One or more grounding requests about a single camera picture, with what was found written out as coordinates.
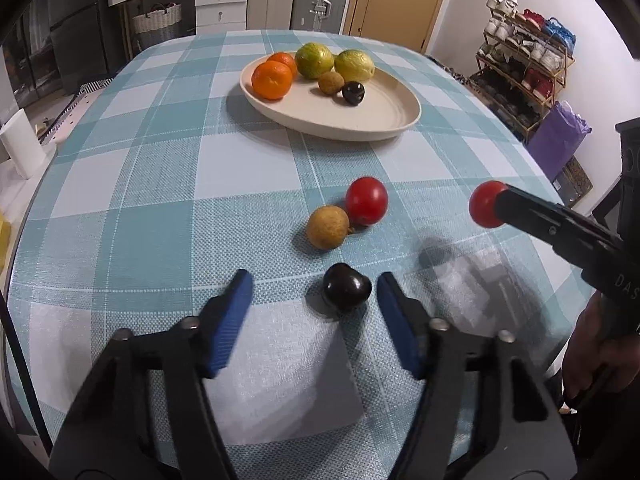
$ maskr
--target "blue and white tablecloth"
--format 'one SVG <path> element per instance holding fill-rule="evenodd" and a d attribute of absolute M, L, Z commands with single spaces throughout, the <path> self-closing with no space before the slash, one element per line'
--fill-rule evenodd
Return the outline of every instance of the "blue and white tablecloth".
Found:
<path fill-rule="evenodd" d="M 420 121 L 393 140 L 349 144 L 260 115 L 241 94 L 240 71 L 307 41 L 367 50 L 411 85 Z M 304 234 L 309 214 L 339 203 L 363 175 L 385 183 L 388 213 L 340 248 L 316 251 Z M 206 384 L 239 477 L 386 478 L 422 384 L 400 367 L 375 293 L 341 322 L 316 313 L 331 264 L 373 282 L 391 270 L 431 314 L 468 332 L 511 330 L 540 366 L 586 304 L 589 287 L 550 247 L 509 226 L 473 224 L 468 198 L 490 178 L 558 200 L 476 97 L 405 48 L 248 30 L 145 50 L 55 158 L 15 259 L 8 304 L 53 438 L 114 330 L 164 330 L 245 268 L 252 307 L 228 367 Z M 22 395 L 15 370 L 12 381 Z M 465 402 L 452 456 L 469 434 L 471 394 Z M 154 403 L 158 446 L 173 463 L 160 375 Z"/>

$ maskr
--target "basket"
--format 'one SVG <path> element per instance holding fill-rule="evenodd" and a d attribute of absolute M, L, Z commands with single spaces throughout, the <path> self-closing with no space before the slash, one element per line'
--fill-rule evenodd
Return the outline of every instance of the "basket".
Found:
<path fill-rule="evenodd" d="M 179 38 L 181 21 L 181 4 L 155 4 L 150 12 L 133 18 L 133 32 L 138 36 L 140 49 Z"/>

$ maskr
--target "red tomato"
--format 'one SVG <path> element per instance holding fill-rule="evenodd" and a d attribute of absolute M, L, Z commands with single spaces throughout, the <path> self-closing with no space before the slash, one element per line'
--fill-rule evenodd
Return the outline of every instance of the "red tomato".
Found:
<path fill-rule="evenodd" d="M 389 195 L 378 179 L 363 176 L 347 190 L 345 206 L 350 218 L 361 225 L 373 225 L 385 215 Z"/>
<path fill-rule="evenodd" d="M 506 184 L 497 180 L 488 180 L 476 187 L 469 199 L 469 214 L 473 221 L 487 229 L 504 224 L 494 212 L 495 197 L 507 189 Z"/>

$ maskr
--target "purple bag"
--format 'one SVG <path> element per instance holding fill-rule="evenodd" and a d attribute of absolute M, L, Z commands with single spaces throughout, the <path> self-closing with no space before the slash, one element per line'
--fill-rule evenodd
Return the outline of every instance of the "purple bag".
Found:
<path fill-rule="evenodd" d="M 590 133 L 589 125 L 582 117 L 574 114 L 567 101 L 555 102 L 529 141 L 527 151 L 546 177 L 553 181 L 584 137 Z"/>

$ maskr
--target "metal screw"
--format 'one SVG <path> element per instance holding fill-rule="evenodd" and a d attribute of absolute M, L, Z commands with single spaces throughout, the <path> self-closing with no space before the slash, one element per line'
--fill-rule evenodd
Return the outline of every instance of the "metal screw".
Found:
<path fill-rule="evenodd" d="M 126 341 L 133 337 L 133 332 L 129 328 L 119 328 L 117 329 L 111 339 L 115 339 L 116 341 Z"/>
<path fill-rule="evenodd" d="M 180 328 L 185 330 L 195 330 L 200 326 L 200 318 L 198 316 L 187 316 L 180 320 Z"/>
<path fill-rule="evenodd" d="M 500 341 L 504 341 L 505 343 L 513 343 L 514 341 L 516 341 L 516 336 L 514 336 L 508 330 L 500 330 L 500 332 L 498 332 L 498 339 Z"/>
<path fill-rule="evenodd" d="M 447 330 L 449 330 L 449 323 L 444 321 L 444 319 L 434 317 L 429 322 L 429 328 L 431 328 L 432 330 L 438 330 L 439 332 L 446 332 Z"/>

